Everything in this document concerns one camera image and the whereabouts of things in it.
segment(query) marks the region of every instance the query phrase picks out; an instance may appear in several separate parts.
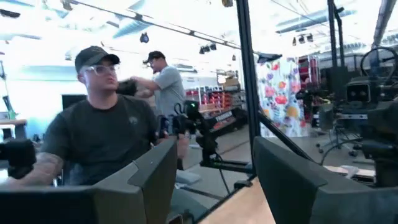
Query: eyeglasses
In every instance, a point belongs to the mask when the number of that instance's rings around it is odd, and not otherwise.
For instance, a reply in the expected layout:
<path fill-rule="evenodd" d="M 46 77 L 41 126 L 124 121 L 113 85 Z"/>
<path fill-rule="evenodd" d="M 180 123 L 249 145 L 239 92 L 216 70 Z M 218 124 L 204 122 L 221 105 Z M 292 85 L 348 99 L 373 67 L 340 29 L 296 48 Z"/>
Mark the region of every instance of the eyeglasses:
<path fill-rule="evenodd" d="M 111 65 L 111 66 L 105 66 L 105 65 L 93 65 L 91 67 L 88 67 L 86 71 L 94 71 L 96 75 L 102 76 L 107 73 L 114 73 L 116 70 L 119 69 L 119 65 Z"/>

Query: flower pattern fabric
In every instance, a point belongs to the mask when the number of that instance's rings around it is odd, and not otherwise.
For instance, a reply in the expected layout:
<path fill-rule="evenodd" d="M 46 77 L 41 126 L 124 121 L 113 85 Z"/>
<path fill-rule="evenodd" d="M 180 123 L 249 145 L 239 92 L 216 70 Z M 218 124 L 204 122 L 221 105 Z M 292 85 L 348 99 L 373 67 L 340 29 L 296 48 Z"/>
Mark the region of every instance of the flower pattern fabric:
<path fill-rule="evenodd" d="M 295 94 L 301 89 L 297 58 L 280 58 L 257 64 L 261 108 L 288 137 L 308 136 L 301 100 Z M 261 124 L 261 135 L 274 135 Z"/>

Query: dark gray t-shirt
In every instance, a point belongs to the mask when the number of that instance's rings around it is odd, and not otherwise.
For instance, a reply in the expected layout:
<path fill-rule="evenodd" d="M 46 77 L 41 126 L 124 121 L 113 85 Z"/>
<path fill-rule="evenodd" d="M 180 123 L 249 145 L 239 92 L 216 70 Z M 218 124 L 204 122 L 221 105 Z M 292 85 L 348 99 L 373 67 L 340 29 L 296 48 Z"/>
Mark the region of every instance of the dark gray t-shirt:
<path fill-rule="evenodd" d="M 41 151 L 67 162 L 66 184 L 93 185 L 147 152 L 156 128 L 145 101 L 119 95 L 114 107 L 99 110 L 83 100 L 51 122 Z"/>
<path fill-rule="evenodd" d="M 183 106 L 185 100 L 180 72 L 175 67 L 167 66 L 154 81 L 160 87 L 155 91 L 156 109 L 165 116 L 175 115 L 174 105 L 180 103 Z"/>

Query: black baseball cap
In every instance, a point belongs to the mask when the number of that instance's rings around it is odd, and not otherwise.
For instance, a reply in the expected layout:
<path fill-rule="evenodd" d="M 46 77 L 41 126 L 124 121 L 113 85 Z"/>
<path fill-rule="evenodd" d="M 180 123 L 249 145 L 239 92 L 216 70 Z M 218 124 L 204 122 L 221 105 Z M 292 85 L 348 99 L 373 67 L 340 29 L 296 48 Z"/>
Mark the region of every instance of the black baseball cap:
<path fill-rule="evenodd" d="M 114 65 L 120 63 L 118 56 L 108 54 L 104 49 L 98 46 L 91 46 L 82 50 L 75 59 L 75 68 L 79 72 L 83 66 L 93 66 L 99 64 L 102 59 L 111 61 Z"/>
<path fill-rule="evenodd" d="M 144 63 L 149 63 L 151 60 L 158 59 L 158 58 L 166 59 L 166 57 L 164 56 L 164 54 L 162 52 L 155 50 L 155 51 L 149 53 L 148 59 L 146 61 L 144 61 Z"/>

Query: white ceiling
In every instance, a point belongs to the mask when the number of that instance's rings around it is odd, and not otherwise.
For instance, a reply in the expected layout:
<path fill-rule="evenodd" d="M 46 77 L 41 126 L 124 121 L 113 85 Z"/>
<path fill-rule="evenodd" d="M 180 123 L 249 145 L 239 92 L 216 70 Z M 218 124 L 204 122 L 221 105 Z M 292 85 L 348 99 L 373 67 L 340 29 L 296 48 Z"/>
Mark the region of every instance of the white ceiling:
<path fill-rule="evenodd" d="M 10 2 L 16 1 L 31 4 L 35 7 L 10 4 Z M 35 49 L 42 48 L 42 51 L 46 49 L 45 51 L 51 52 L 51 54 L 58 52 L 60 57 L 63 57 L 63 55 L 59 52 L 64 50 L 72 49 L 72 52 L 75 53 L 87 45 L 99 45 L 101 42 L 106 46 L 128 52 L 147 53 L 157 49 L 163 50 L 172 57 L 194 58 L 194 60 L 212 61 L 228 57 L 227 61 L 230 55 L 238 54 L 231 48 L 219 45 L 217 51 L 199 55 L 200 46 L 208 44 L 207 41 L 155 26 L 149 26 L 139 32 L 115 39 L 113 38 L 115 33 L 124 26 L 131 24 L 133 20 L 120 19 L 112 13 L 83 5 L 72 5 L 73 10 L 66 17 L 61 18 L 59 15 L 67 12 L 62 8 L 59 0 L 16 1 L 0 0 L 0 8 L 21 13 L 21 17 L 18 19 L 0 17 L 0 38 L 12 39 L 9 42 L 13 47 L 9 47 L 9 51 L 26 49 L 26 46 L 32 44 L 32 40 L 21 37 L 20 34 L 24 34 L 42 39 L 33 40 L 36 43 Z M 94 4 L 110 11 L 134 15 L 127 12 L 126 9 L 138 1 L 120 0 L 117 4 L 108 0 L 82 0 L 80 2 Z M 343 6 L 345 11 L 356 11 L 355 14 L 342 18 L 344 43 L 362 42 L 371 44 L 381 0 L 366 1 L 366 4 L 363 4 L 363 1 L 360 0 L 335 0 L 335 3 L 338 7 Z M 281 22 L 327 10 L 326 0 L 250 0 L 249 8 L 254 50 L 288 55 L 329 51 L 330 31 L 328 22 L 315 24 L 300 32 L 276 33 L 291 26 L 278 26 Z M 156 23 L 171 22 L 217 38 L 240 43 L 236 6 L 225 8 L 221 5 L 220 0 L 145 0 L 145 3 L 136 12 L 155 18 Z M 389 34 L 396 33 L 398 29 L 398 24 L 395 22 L 398 19 L 397 14 L 393 12 L 391 16 L 386 29 Z M 119 24 L 119 28 L 112 26 L 109 22 Z M 335 27 L 338 44 L 337 24 L 335 24 Z M 150 38 L 148 44 L 139 42 L 139 36 L 142 32 L 148 33 Z M 308 34 L 313 35 L 313 43 L 298 43 L 297 46 L 292 46 L 294 37 Z"/>

